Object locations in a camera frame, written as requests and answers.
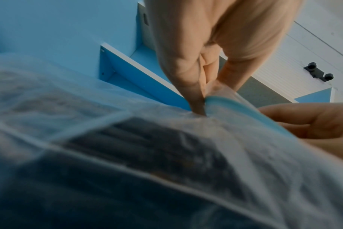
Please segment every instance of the hand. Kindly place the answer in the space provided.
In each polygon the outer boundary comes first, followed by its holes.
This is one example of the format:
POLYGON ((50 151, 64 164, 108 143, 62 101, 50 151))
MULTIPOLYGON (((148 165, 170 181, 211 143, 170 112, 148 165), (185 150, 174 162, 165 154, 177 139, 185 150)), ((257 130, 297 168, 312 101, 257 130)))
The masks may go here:
POLYGON ((145 0, 159 64, 196 113, 215 80, 237 91, 287 32, 302 0, 145 0))
POLYGON ((307 143, 343 159, 343 103, 289 103, 260 112, 307 143))

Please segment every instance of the plastic wrap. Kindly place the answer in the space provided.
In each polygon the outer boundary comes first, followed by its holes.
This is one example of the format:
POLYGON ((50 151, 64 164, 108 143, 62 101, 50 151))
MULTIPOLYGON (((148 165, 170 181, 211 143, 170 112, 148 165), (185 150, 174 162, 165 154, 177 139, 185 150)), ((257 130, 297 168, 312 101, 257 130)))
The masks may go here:
POLYGON ((0 228, 343 229, 343 161, 223 85, 206 111, 0 55, 0 228))

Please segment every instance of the black bracket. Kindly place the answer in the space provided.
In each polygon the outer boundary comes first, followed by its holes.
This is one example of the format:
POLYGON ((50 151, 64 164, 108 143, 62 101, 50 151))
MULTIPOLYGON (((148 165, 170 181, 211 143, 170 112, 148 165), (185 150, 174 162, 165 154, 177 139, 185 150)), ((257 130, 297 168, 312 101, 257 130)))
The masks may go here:
POLYGON ((317 64, 315 62, 309 63, 306 67, 304 67, 310 75, 314 78, 318 78, 324 82, 330 81, 334 79, 334 75, 331 73, 325 73, 317 68, 317 64))

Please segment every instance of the blue surface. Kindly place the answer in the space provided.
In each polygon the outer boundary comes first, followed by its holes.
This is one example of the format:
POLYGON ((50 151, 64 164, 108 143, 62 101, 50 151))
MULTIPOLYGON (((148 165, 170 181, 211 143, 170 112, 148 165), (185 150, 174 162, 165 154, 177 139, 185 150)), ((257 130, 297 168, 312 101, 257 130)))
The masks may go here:
POLYGON ((331 88, 311 93, 295 100, 299 103, 329 103, 331 98, 331 88))
POLYGON ((119 75, 125 77, 125 79, 132 82, 142 90, 148 92, 162 103, 190 110, 188 102, 182 96, 178 95, 158 81, 151 78, 146 73, 142 72, 135 66, 134 60, 129 57, 125 57, 129 61, 127 62, 106 48, 105 53, 109 57, 112 68, 119 75))
POLYGON ((0 52, 51 60, 97 78, 100 44, 141 45, 138 0, 0 0, 0 52))
POLYGON ((154 50, 151 50, 148 47, 141 45, 130 56, 130 58, 170 83, 169 79, 166 77, 166 75, 160 68, 158 58, 156 57, 156 53, 154 50))
POLYGON ((252 110, 251 108, 238 103, 236 101, 233 101, 231 99, 219 97, 219 96, 209 96, 205 98, 205 103, 206 104, 211 104, 211 105, 218 105, 221 107, 228 108, 230 110, 233 110, 235 112, 242 113, 246 116, 249 116, 259 122, 261 122, 263 125, 265 125, 268 129, 274 130, 280 134, 283 134, 288 137, 293 137, 289 131, 287 131, 285 128, 281 127, 278 125, 275 121, 271 120, 270 118, 262 115, 261 113, 252 110))
POLYGON ((115 86, 124 88, 125 90, 128 91, 132 91, 138 95, 142 95, 145 96, 147 98, 153 99, 155 101, 160 102, 159 99, 155 98, 154 96, 150 95, 149 93, 147 93, 146 91, 142 90, 141 88, 139 88, 138 86, 136 86, 135 84, 133 84, 132 82, 128 81, 127 79, 125 79, 123 76, 115 73, 113 74, 109 80, 107 81, 108 83, 111 83, 115 86))

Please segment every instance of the ziplock bag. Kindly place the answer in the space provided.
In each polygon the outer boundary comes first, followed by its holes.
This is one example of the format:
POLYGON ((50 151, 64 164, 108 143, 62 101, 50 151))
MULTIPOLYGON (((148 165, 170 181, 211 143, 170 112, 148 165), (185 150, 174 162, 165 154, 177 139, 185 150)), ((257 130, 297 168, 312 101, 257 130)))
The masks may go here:
POLYGON ((0 55, 0 228, 343 229, 343 161, 211 87, 206 118, 0 55))

